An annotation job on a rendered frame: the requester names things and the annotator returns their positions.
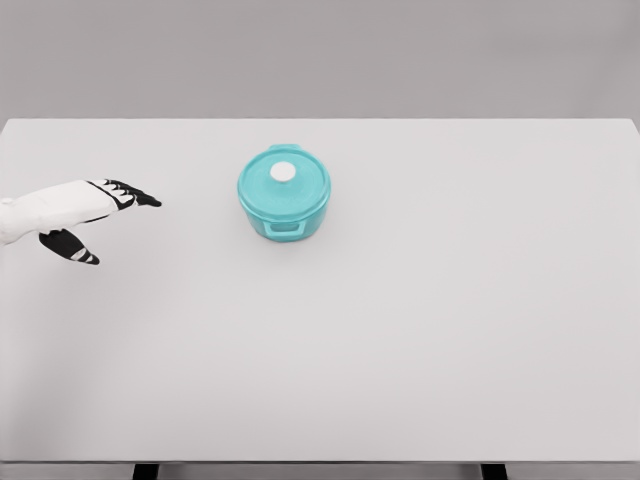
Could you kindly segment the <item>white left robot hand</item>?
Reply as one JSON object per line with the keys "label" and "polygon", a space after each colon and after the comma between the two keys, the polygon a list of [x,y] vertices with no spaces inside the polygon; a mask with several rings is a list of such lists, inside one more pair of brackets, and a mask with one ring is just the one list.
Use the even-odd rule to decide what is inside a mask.
{"label": "white left robot hand", "polygon": [[56,255],[88,265],[100,259],[70,229],[105,219],[134,206],[158,208],[162,202],[121,180],[74,180],[20,197],[0,200],[0,245],[35,233]]}

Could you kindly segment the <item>teal pot lid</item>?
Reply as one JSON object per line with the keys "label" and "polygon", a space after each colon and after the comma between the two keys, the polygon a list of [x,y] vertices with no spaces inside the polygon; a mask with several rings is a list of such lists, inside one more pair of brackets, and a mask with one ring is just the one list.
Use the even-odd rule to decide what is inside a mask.
{"label": "teal pot lid", "polygon": [[[280,181],[271,174],[274,165],[291,164],[295,172]],[[331,195],[331,179],[322,162],[295,144],[276,144],[252,158],[237,182],[243,208],[269,220],[297,220],[326,204]]]}

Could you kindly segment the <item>teal pot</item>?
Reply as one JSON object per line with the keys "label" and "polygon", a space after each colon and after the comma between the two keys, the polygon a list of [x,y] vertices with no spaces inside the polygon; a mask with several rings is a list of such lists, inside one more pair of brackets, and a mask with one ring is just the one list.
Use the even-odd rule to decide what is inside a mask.
{"label": "teal pot", "polygon": [[[294,167],[285,162],[278,163],[271,169],[272,176],[280,181],[291,179],[294,172]],[[324,220],[329,199],[325,205],[313,214],[302,219],[289,221],[265,220],[247,212],[241,206],[247,215],[249,223],[259,235],[276,242],[293,242],[305,239],[318,230]]]}

